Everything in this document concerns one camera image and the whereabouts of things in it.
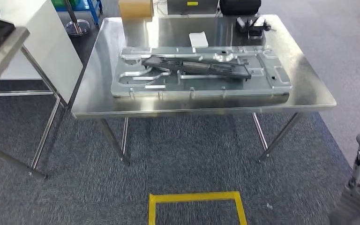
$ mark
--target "yellow tape square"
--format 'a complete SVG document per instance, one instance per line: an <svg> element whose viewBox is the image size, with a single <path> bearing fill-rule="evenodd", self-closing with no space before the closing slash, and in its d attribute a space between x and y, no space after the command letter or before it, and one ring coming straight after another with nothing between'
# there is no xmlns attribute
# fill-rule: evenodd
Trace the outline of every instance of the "yellow tape square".
<svg viewBox="0 0 360 225"><path fill-rule="evenodd" d="M148 224L155 225L156 204L157 203L181 203L194 201L215 201L215 200L234 200L237 207L238 218L241 225L247 225L245 211L243 210L241 195L239 191L210 192L195 194L175 194L175 195L153 195L150 194L148 206Z"/></svg>

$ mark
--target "brown box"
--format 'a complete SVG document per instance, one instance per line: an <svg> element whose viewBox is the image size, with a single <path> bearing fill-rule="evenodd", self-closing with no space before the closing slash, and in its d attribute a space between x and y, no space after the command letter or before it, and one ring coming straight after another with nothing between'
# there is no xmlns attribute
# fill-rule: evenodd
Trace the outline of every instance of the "brown box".
<svg viewBox="0 0 360 225"><path fill-rule="evenodd" d="M119 0L120 16L123 19L152 17L152 0Z"/></svg>

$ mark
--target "white card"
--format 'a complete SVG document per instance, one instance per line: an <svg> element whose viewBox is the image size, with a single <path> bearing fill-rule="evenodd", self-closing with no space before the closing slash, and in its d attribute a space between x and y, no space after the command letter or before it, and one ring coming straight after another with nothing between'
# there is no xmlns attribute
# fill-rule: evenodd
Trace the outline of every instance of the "white card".
<svg viewBox="0 0 360 225"><path fill-rule="evenodd" d="M205 31L201 33L189 34L192 47L208 47L208 40L206 40Z"/></svg>

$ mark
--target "metal table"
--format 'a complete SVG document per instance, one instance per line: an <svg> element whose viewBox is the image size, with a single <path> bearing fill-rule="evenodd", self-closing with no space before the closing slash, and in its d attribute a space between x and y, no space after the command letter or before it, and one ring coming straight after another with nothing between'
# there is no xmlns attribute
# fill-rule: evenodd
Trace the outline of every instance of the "metal table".
<svg viewBox="0 0 360 225"><path fill-rule="evenodd" d="M59 105L67 106L67 103L63 100L57 90L54 88L50 80L46 77L46 74L43 72L42 68L38 65L35 59L28 52L27 48L23 45L24 41L30 35L28 30L25 27L16 28L10 36L3 42L0 46L0 75L3 71L8 67L10 61L14 57L14 55L21 50L24 56L28 59L31 65L35 68L38 74L41 76L42 80L45 82L49 90L25 90L25 91L0 91L0 97L4 96L37 96L37 95L54 95L56 97L56 103L54 104L53 110L50 114L47 125L42 134L42 138L39 142L38 149L35 153L34 159L32 160L31 165L27 165L10 155L0 151L0 159L5 160L17 168L25 170L29 173L29 175L34 175L39 178L46 178L45 174L36 170L36 167L39 162L39 158L42 153L42 149L45 145L46 138L49 135L54 117L59 108Z"/></svg>
<svg viewBox="0 0 360 225"><path fill-rule="evenodd" d="M188 34L206 34L209 46L249 45L250 41L234 30L235 18L230 17L167 17L152 21L122 21L106 18L97 36L89 63L72 108L78 119L96 119L122 161L125 156L129 117L157 117L185 114L251 113L259 133L264 153L259 161L268 157L289 129L304 112L322 111L336 105L336 101L304 57L296 42L276 15L264 16L275 31L266 32L265 44L279 57L294 86L284 101L277 96L250 96L242 98L165 99L157 97L114 98L110 92L115 60L125 46L191 46ZM267 145L256 113L286 113L294 115ZM124 117L121 146L108 127L105 118Z"/></svg>

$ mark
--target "metal frame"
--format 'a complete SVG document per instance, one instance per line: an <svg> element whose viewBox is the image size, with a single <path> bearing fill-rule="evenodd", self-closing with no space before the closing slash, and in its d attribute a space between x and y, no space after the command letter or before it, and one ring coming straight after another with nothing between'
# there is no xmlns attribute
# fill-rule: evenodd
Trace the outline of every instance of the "metal frame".
<svg viewBox="0 0 360 225"><path fill-rule="evenodd" d="M37 168L39 159L41 157L42 150L45 145L46 139L50 133L50 130L51 130L51 127L52 127L52 124L54 121L54 117L59 108L59 104L61 104L63 107L67 107L67 103L61 97L61 95L58 93L58 91L54 88L54 86L50 82L49 78L47 78L46 74L44 73L44 71L42 70L40 65L36 62L36 60L32 57L32 55L30 54L30 52L27 50L27 48L24 45L21 47L21 51L24 54L24 56L27 58L27 60L31 63L31 65L35 68L35 70L38 72L38 74L41 76L42 80L44 81L46 86L49 88L49 90L0 91L0 97L54 95L56 97L56 102L54 104L52 112L50 113L49 120L48 120L47 125L44 129L44 132L42 134L42 138L39 142L39 145L38 145L37 151L35 153L34 159L32 160L31 166L21 162L18 159L11 157L10 155L8 155L2 151L0 151L0 159L15 165L19 169L27 171L29 173L29 175L32 175L32 176L35 176L38 178L47 178L46 174L41 173L40 171L36 170L36 168Z"/></svg>
<svg viewBox="0 0 360 225"><path fill-rule="evenodd" d="M256 113L252 113L253 121L255 123L257 132L259 134L260 141L263 146L263 154L258 158L259 162L264 161L266 158L270 156L270 153L276 148L279 142L285 137L285 135L289 132L289 130L300 120L304 113L296 112L290 120L285 124L284 128L279 132L279 134L275 137L273 142L270 145L267 145L266 139L264 137L264 133L260 126L259 120L257 118ZM121 161L123 161L126 165L130 165L130 160L125 156L126 153L126 142L128 137L128 125L129 125L129 117L125 117L124 125L123 125L123 133L122 133L122 143L119 146L115 135L112 130L108 126L108 123L105 119L98 119L99 125L103 129L104 134L109 138L109 140L114 144L114 149L117 151Z"/></svg>

